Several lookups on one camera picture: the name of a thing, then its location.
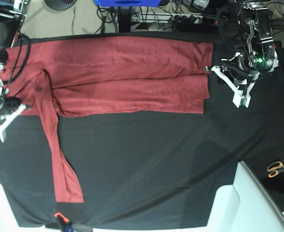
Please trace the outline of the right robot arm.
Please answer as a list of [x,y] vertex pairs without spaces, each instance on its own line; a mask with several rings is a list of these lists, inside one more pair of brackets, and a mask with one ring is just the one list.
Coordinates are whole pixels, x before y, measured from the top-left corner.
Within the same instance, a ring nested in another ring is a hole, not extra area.
[[20,32],[27,15],[28,4],[27,0],[0,0],[0,75],[8,61],[7,49],[15,42],[27,44],[26,55],[19,70],[11,71],[8,80],[2,80],[0,76],[0,141],[2,142],[6,136],[6,128],[28,108],[19,98],[8,95],[8,86],[21,75],[30,55],[30,39]]

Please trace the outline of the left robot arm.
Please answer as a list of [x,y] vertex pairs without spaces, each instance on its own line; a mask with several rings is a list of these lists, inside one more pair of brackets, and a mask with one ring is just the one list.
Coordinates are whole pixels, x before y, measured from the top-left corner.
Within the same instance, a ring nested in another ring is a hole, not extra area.
[[240,45],[230,43],[223,30],[222,14],[233,4],[218,9],[216,20],[222,40],[235,54],[231,59],[221,59],[220,65],[207,66],[233,91],[235,106],[249,106],[250,92],[256,82],[271,74],[279,65],[276,42],[271,34],[269,10],[262,0],[237,0],[238,12],[232,13],[236,22]]

